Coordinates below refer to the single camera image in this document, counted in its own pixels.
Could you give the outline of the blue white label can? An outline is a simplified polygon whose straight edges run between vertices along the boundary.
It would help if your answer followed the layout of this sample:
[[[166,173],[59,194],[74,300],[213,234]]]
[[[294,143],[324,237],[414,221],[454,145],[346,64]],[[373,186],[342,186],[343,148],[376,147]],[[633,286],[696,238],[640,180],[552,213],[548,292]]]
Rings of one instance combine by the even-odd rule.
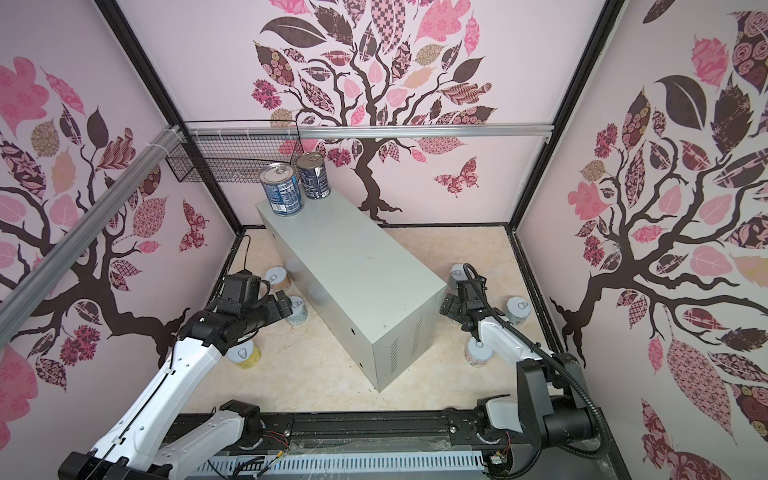
[[[295,169],[287,163],[274,163],[260,174],[260,182],[272,211],[278,216],[292,216],[304,206]]]

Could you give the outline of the dark blue tall can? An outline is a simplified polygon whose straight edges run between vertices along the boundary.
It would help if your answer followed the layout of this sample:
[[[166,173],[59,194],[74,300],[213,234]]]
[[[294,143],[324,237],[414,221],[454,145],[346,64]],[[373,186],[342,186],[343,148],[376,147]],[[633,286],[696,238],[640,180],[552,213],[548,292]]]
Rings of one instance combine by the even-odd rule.
[[[304,153],[297,162],[299,175],[305,195],[312,200],[320,200],[331,193],[327,178],[324,157],[316,152]]]

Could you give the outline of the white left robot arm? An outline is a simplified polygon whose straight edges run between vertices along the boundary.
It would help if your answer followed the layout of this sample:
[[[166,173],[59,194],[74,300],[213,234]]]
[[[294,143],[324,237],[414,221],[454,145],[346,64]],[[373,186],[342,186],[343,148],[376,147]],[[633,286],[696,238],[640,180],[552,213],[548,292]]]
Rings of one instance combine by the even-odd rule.
[[[255,447],[264,425],[258,406],[231,400],[202,424],[163,441],[197,386],[226,354],[263,328],[290,317],[282,290],[248,270],[227,276],[216,297],[193,314],[158,373],[120,420],[86,453],[72,452],[61,479],[185,479],[221,450]]]

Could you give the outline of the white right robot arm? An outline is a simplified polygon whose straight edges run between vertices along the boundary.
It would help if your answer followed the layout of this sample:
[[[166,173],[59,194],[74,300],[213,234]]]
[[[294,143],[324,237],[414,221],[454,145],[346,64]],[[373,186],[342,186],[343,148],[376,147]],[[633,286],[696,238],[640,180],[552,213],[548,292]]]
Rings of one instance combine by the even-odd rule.
[[[522,435],[537,451],[558,448],[589,460],[607,457],[613,443],[610,427],[588,393],[576,358],[554,353],[524,335],[490,304],[486,278],[469,263],[462,270],[457,292],[445,297],[440,314],[459,323],[516,375],[514,398],[481,404],[486,423]]]

